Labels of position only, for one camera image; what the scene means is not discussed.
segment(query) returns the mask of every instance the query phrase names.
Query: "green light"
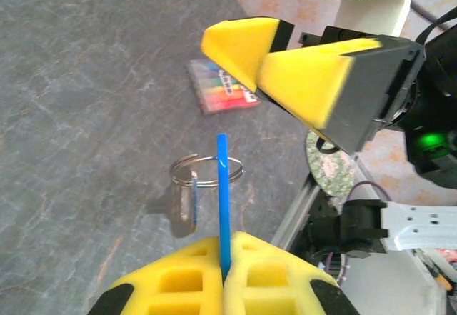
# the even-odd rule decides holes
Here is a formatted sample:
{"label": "green light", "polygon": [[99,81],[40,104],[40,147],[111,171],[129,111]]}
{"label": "green light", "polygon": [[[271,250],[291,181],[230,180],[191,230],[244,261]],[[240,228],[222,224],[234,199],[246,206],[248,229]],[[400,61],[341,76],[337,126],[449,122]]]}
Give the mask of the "green light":
{"label": "green light", "polygon": [[419,148],[426,149],[431,146],[437,146],[445,144],[446,135],[440,133],[431,133],[422,136],[418,140]]}

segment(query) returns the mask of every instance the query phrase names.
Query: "key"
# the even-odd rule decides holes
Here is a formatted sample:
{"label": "key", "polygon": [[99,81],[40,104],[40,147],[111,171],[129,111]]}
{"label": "key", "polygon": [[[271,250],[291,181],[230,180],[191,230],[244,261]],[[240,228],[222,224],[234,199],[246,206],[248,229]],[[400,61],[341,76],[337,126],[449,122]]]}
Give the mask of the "key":
{"label": "key", "polygon": [[179,178],[190,181],[190,186],[181,186],[173,181],[164,194],[152,201],[148,213],[165,214],[170,221],[171,233],[184,238],[196,230],[197,225],[197,173],[184,167],[178,171]]}

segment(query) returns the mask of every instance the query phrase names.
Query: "purple cable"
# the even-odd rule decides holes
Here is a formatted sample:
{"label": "purple cable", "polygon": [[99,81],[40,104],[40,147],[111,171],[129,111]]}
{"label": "purple cable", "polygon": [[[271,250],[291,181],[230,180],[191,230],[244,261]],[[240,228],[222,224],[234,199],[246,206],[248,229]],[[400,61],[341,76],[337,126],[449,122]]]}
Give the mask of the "purple cable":
{"label": "purple cable", "polygon": [[[351,196],[352,196],[352,194],[353,194],[355,189],[357,189],[359,186],[367,185],[367,184],[377,188],[386,197],[387,201],[393,202],[393,200],[389,196],[387,190],[385,190],[381,185],[375,183],[374,181],[360,181],[360,182],[356,183],[356,185],[354,185],[352,187],[351,191],[349,192],[349,195],[346,197],[346,202],[350,201],[350,198],[351,198]],[[333,258],[333,252],[330,252],[326,257],[326,262],[325,262],[324,268],[323,268],[323,270],[326,273],[328,273],[330,271],[330,264],[331,264],[332,258]],[[346,278],[346,272],[348,271],[348,262],[349,262],[349,257],[346,256],[346,261],[344,262],[344,265],[341,267],[341,269],[342,269],[341,278],[340,278],[340,281],[338,283],[340,286],[342,285],[342,283],[344,282],[344,279]]]}

